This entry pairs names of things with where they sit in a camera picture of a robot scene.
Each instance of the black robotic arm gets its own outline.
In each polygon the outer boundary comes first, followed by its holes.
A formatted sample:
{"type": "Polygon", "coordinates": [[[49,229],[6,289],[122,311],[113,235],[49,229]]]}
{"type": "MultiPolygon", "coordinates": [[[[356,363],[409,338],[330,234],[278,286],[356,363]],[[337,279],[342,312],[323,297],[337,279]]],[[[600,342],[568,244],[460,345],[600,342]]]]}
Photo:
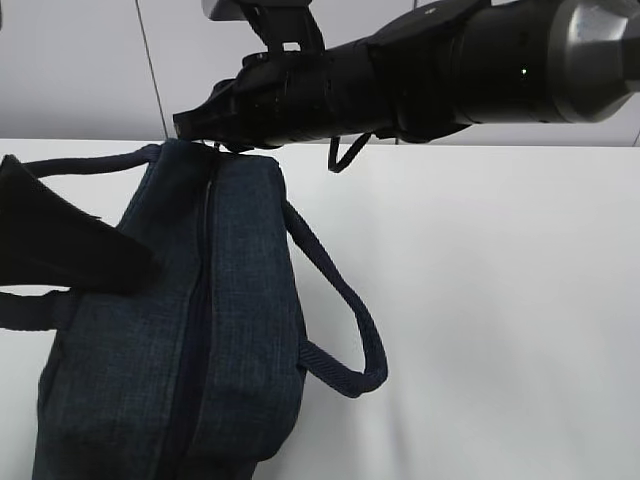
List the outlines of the black robotic arm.
{"type": "Polygon", "coordinates": [[[441,0],[329,50],[310,3],[203,0],[267,51],[175,115],[179,137],[234,151],[357,133],[425,143],[478,123],[597,122],[640,91],[637,0],[441,0]]]}

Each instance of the bag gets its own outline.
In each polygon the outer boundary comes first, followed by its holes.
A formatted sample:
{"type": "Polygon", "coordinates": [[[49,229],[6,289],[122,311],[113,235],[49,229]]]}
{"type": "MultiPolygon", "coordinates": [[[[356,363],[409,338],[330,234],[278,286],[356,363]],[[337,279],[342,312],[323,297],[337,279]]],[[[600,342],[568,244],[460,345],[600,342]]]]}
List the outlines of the bag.
{"type": "Polygon", "coordinates": [[[369,312],[286,201],[273,159],[171,140],[27,167],[43,176],[141,162],[115,229],[152,253],[140,288],[0,295],[0,327],[57,330],[39,383],[34,480],[249,479],[294,428],[307,372],[352,398],[387,378],[369,312]],[[287,231],[354,311],[363,373],[307,339],[287,231]]]}

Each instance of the bag handle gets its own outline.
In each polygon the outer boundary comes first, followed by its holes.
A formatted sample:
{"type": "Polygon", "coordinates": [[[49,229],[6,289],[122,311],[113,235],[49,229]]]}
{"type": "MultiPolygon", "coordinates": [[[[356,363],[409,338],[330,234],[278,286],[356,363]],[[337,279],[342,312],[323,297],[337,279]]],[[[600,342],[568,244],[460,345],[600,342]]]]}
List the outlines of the bag handle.
{"type": "Polygon", "coordinates": [[[58,158],[29,162],[24,167],[36,178],[53,175],[96,175],[121,172],[157,161],[162,146],[150,144],[135,152],[99,158],[58,158]]]}
{"type": "Polygon", "coordinates": [[[75,316],[79,300],[78,293],[71,290],[28,297],[0,292],[0,328],[16,332],[64,330],[75,316]]]}
{"type": "Polygon", "coordinates": [[[388,377],[388,366],[384,346],[371,314],[358,294],[344,281],[329,254],[300,214],[289,202],[285,202],[283,210],[285,225],[295,244],[355,313],[365,357],[364,372],[354,372],[305,338],[300,343],[299,365],[346,397],[357,398],[377,389],[388,377]]]}

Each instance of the zipper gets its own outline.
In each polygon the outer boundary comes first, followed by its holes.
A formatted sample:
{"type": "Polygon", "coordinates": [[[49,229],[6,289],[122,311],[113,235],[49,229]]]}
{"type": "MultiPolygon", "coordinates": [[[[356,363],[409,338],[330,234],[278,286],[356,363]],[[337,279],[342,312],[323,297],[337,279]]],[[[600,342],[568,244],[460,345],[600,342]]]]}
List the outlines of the zipper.
{"type": "Polygon", "coordinates": [[[180,463],[193,441],[202,407],[215,320],[211,272],[213,256],[211,211],[214,183],[218,172],[217,158],[213,162],[204,201],[198,209],[198,251],[201,267],[189,302],[171,416],[155,480],[176,479],[180,463]]]}

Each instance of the denim fabric bag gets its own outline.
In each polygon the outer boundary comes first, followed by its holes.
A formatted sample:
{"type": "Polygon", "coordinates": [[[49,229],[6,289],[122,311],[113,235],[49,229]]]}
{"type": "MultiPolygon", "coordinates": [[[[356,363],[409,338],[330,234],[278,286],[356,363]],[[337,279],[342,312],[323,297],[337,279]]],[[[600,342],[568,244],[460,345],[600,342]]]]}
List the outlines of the denim fabric bag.
{"type": "MultiPolygon", "coordinates": [[[[85,271],[68,251],[69,271],[64,263],[47,275],[46,262],[30,267],[33,278],[68,292],[0,294],[0,327],[57,330],[39,383],[34,480],[249,479],[294,428],[307,372],[352,398],[387,378],[369,312],[287,202],[275,160],[171,140],[21,168],[46,190],[38,178],[143,163],[116,228],[101,225],[108,232],[99,234],[86,214],[68,233],[48,227],[63,240],[110,235],[104,255],[131,257],[130,272],[122,261],[109,269],[92,259],[100,252],[87,244],[77,252],[89,256],[85,271]],[[307,339],[287,232],[355,313],[364,372],[307,339]],[[118,288],[127,275],[127,288],[118,288]]],[[[11,197],[0,195],[0,212],[6,205],[11,197]]]]}

